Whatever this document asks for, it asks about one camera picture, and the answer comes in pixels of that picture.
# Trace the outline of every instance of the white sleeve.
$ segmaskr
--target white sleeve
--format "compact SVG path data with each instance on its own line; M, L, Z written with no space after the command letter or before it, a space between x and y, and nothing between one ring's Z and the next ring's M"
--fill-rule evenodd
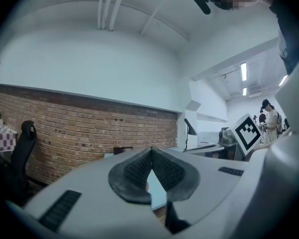
M278 113L276 110L273 110L273 120L274 120L274 116L277 116L277 118L278 118Z

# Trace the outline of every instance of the chair backrest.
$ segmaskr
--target chair backrest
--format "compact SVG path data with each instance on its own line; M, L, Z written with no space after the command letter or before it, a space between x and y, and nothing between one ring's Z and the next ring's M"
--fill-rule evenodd
M23 122L21 129L21 135L11 155L11 165L20 177L25 175L25 165L37 139L36 130L32 121L27 120Z

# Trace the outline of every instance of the black vent grille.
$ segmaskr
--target black vent grille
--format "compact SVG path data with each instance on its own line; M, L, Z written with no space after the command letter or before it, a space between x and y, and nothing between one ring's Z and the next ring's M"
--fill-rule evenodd
M39 222L56 232L80 196L81 193L79 192L67 190L41 217Z
M224 172L224 173L229 173L232 175L237 175L237 176L242 176L244 173L244 171L242 171L242 170L237 170L237 169L233 169L233 168L229 168L229 167L225 167L225 166L219 168L218 171Z
M145 189L151 171L150 151L124 168L125 178L135 186Z
M152 152L152 168L163 188L168 191L178 185L185 177L185 169L170 159Z

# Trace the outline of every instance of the desk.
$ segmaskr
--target desk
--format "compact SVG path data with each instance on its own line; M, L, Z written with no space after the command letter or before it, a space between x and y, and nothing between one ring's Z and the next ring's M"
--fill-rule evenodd
M0 125L0 152L13 151L16 145L17 132L6 125Z

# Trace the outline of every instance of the backpack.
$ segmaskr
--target backpack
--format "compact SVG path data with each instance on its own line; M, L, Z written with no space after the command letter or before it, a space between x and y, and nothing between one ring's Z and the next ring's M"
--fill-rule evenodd
M277 135L280 135L283 133L283 117L277 112Z

